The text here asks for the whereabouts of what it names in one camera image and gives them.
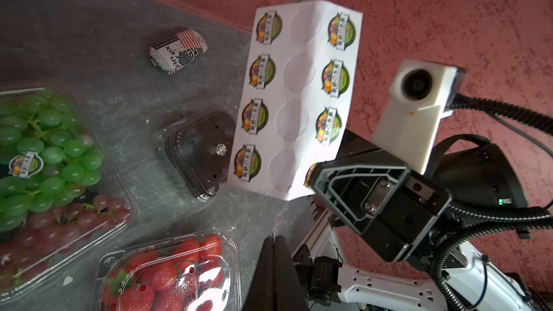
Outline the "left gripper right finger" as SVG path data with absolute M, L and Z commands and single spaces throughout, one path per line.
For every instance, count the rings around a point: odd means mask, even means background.
M 308 311 L 287 242 L 281 235 L 274 239 L 274 310 Z

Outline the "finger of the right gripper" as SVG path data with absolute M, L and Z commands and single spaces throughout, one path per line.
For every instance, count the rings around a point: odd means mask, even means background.
M 336 158 L 310 167 L 308 188 L 363 235 L 409 174 L 407 163 L 346 130 Z

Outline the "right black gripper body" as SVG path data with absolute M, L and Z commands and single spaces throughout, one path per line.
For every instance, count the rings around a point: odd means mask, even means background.
M 427 237 L 452 200 L 448 190 L 411 172 L 392 188 L 361 237 L 384 261 L 404 261 Z

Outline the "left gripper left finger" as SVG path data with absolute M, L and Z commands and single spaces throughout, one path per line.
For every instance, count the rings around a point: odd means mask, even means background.
M 271 311 L 274 305 L 274 238 L 269 236 L 263 242 L 242 310 Z

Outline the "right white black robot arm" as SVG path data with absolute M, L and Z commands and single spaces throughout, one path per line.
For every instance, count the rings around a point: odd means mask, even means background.
M 311 168 L 308 186 L 325 202 L 330 227 L 350 227 L 384 261 L 408 262 L 426 280 L 365 272 L 315 241 L 293 259 L 306 296 L 367 310 L 531 310 L 539 298 L 472 245 L 484 235 L 552 228 L 549 207 L 529 207 L 497 145 L 456 135 L 432 150 L 420 174 L 347 132 L 335 161 Z

